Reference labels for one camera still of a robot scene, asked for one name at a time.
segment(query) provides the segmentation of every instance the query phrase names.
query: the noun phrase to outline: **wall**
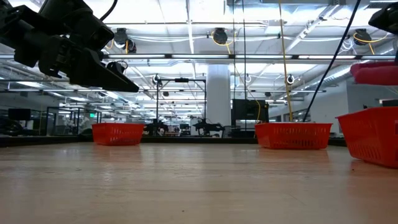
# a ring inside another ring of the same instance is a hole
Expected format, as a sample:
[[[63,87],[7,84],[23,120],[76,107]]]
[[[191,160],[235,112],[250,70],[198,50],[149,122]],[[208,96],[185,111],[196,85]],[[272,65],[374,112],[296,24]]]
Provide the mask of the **wall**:
[[[37,93],[28,93],[27,97],[19,93],[2,93],[0,95],[0,109],[27,108],[45,111],[48,106],[59,106],[58,100],[52,96],[42,96]]]
[[[357,85],[352,80],[348,80],[348,111],[350,113],[361,111],[363,110],[363,105],[368,107],[380,106],[379,100],[398,99],[398,93],[391,91],[385,86]]]
[[[311,108],[311,120],[317,123],[333,123],[331,132],[340,133],[337,116],[348,113],[348,96],[346,82],[341,82],[337,87],[324,88],[326,93],[319,93]],[[292,111],[307,109],[313,94],[305,97],[304,101],[293,101]],[[289,113],[287,106],[272,108],[269,116],[278,116]]]

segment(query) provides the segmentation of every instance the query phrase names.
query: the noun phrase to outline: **red plastic basket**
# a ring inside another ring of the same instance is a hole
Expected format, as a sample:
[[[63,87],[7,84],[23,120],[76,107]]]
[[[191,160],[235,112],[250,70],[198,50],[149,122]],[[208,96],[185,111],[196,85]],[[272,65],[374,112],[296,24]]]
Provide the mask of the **red plastic basket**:
[[[370,108],[338,121],[352,157],[398,168],[398,107]]]
[[[255,125],[262,147],[270,149],[324,149],[332,124],[263,123]]]
[[[143,131],[143,124],[101,123],[93,125],[94,142],[105,146],[139,144]]]

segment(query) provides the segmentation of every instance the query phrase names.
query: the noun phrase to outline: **white column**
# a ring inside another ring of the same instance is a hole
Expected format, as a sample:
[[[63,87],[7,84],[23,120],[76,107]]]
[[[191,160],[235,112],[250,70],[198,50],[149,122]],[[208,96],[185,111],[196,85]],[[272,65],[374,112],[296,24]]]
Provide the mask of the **white column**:
[[[207,122],[231,125],[231,84],[228,65],[209,65],[206,84],[206,117],[209,119]]]

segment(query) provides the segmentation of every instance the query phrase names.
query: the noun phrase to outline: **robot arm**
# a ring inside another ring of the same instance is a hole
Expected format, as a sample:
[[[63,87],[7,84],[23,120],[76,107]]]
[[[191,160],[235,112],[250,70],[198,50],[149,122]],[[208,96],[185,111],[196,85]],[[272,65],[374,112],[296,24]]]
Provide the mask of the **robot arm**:
[[[16,62],[30,67],[38,62],[40,71],[52,77],[64,72],[71,84],[138,92],[121,64],[101,62],[101,49],[113,38],[83,0],[46,0],[39,13],[0,0],[0,43],[15,49]]]

